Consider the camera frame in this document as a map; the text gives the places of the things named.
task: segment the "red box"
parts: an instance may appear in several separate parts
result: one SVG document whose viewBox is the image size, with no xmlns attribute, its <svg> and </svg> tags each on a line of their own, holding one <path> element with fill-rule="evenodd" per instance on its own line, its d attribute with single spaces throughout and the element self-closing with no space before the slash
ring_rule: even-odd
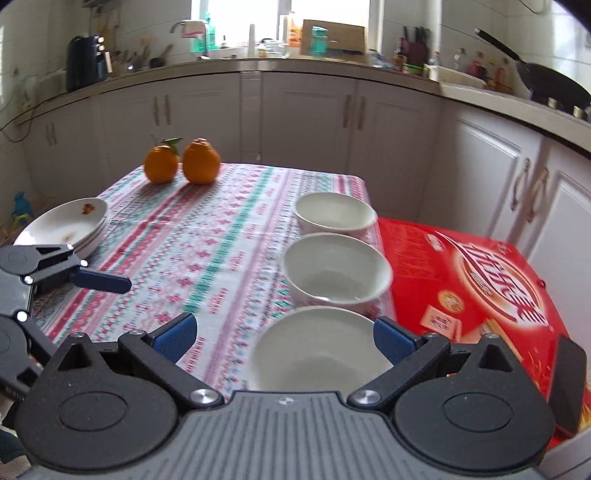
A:
<svg viewBox="0 0 591 480">
<path fill-rule="evenodd" d="M 418 335 L 437 332 L 462 343 L 497 333 L 547 398 L 556 340 L 568 332 L 544 281 L 517 249 L 414 223 L 378 223 L 394 270 L 397 321 Z M 584 403 L 579 431 L 591 427 L 589 382 Z M 550 447 L 563 440 L 555 435 Z"/>
</svg>

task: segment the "frying pan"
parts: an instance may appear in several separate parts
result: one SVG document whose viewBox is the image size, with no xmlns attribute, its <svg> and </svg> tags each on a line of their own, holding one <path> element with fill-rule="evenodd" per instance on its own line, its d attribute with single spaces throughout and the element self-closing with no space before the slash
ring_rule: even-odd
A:
<svg viewBox="0 0 591 480">
<path fill-rule="evenodd" d="M 517 62 L 517 72 L 534 102 L 547 105 L 548 98 L 553 98 L 561 105 L 560 109 L 568 113 L 573 113 L 575 106 L 585 110 L 591 103 L 589 92 L 573 79 L 543 65 L 524 62 L 517 53 L 484 30 L 476 29 L 476 35 Z"/>
</svg>

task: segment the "dining table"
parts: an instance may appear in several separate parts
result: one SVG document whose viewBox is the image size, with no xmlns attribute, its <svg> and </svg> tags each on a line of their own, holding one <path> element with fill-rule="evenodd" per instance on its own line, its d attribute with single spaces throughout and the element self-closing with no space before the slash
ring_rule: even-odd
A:
<svg viewBox="0 0 591 480">
<path fill-rule="evenodd" d="M 358 177 L 254 164 L 222 164 L 198 186 L 179 169 L 152 184 L 138 167 L 99 195 L 109 224 L 87 259 L 96 270 L 126 275 L 126 294 L 64 284 L 35 300 L 33 318 L 53 342 L 74 331 L 94 342 L 150 332 L 193 313 L 197 340 L 178 365 L 228 398 L 248 389 L 248 359 L 258 336 L 294 308 L 281 271 L 299 238 L 292 206 L 302 195 L 338 192 L 369 201 Z M 377 225 L 364 239 L 380 251 Z M 394 317 L 391 293 L 370 317 Z"/>
</svg>

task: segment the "glass jar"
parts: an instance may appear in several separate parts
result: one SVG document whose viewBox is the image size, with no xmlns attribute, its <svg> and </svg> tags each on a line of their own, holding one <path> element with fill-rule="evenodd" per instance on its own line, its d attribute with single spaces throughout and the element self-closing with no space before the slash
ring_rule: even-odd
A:
<svg viewBox="0 0 591 480">
<path fill-rule="evenodd" d="M 322 56 L 326 54 L 328 46 L 328 30 L 323 27 L 312 27 L 312 35 L 310 37 L 310 55 Z"/>
</svg>

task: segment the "white bowl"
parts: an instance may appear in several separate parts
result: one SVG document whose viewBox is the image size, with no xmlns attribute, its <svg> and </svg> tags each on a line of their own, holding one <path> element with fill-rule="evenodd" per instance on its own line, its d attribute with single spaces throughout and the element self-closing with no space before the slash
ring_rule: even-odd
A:
<svg viewBox="0 0 591 480">
<path fill-rule="evenodd" d="M 328 305 L 365 314 L 392 284 L 392 267 L 374 247 L 338 233 L 311 233 L 281 260 L 296 307 Z"/>
<path fill-rule="evenodd" d="M 289 312 L 257 340 L 250 390 L 340 391 L 345 397 L 392 368 L 374 345 L 374 323 L 334 307 Z"/>
<path fill-rule="evenodd" d="M 300 233 L 330 232 L 361 238 L 378 218 L 367 203 L 342 193 L 310 193 L 296 200 L 293 211 Z"/>
</svg>

